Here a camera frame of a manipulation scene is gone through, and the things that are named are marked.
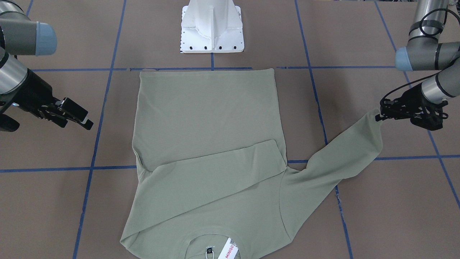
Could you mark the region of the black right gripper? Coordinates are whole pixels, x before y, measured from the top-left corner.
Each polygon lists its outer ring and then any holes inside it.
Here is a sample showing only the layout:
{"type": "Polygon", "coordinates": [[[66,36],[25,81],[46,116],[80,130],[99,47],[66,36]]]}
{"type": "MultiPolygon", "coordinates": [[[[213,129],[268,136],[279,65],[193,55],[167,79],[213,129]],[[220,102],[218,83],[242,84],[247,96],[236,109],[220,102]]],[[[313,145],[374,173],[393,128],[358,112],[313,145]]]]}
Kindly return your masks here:
{"type": "Polygon", "coordinates": [[[31,70],[27,71],[27,76],[19,87],[14,102],[22,110],[40,119],[52,121],[61,128],[65,128],[68,121],[82,126],[87,131],[91,130],[94,125],[94,122],[87,117],[87,110],[70,98],[64,98],[61,101],[54,97],[51,85],[31,70]]]}

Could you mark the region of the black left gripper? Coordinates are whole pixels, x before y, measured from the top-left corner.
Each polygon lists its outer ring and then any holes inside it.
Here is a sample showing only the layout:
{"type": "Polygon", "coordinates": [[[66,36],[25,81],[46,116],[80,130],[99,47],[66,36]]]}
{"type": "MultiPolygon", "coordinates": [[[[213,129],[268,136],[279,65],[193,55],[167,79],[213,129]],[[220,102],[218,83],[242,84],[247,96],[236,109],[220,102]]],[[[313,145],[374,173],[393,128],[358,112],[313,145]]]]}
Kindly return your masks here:
{"type": "MultiPolygon", "coordinates": [[[[381,99],[379,104],[380,110],[386,110],[386,113],[380,112],[375,115],[376,122],[387,119],[410,119],[414,117],[415,113],[421,111],[422,106],[435,106],[437,108],[442,108],[443,112],[443,107],[448,103],[447,101],[441,101],[440,104],[430,102],[423,93],[422,83],[419,83],[405,91],[401,97],[394,100],[381,99]]],[[[447,119],[448,117],[449,115],[444,113],[444,118],[447,119]]]]}

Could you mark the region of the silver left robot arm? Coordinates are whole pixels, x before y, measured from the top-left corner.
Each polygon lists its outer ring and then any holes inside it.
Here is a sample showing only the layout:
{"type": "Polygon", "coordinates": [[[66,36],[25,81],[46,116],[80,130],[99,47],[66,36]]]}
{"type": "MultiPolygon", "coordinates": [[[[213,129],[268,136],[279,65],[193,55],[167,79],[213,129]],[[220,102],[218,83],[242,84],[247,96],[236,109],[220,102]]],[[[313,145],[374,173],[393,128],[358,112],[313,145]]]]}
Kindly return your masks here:
{"type": "Polygon", "coordinates": [[[448,118],[443,108],[459,96],[459,42],[439,43],[447,15],[459,15],[447,0],[419,0],[406,46],[398,49],[395,66],[404,72],[435,71],[413,82],[413,87],[393,100],[384,96],[376,121],[409,119],[412,124],[435,131],[448,118]]]}

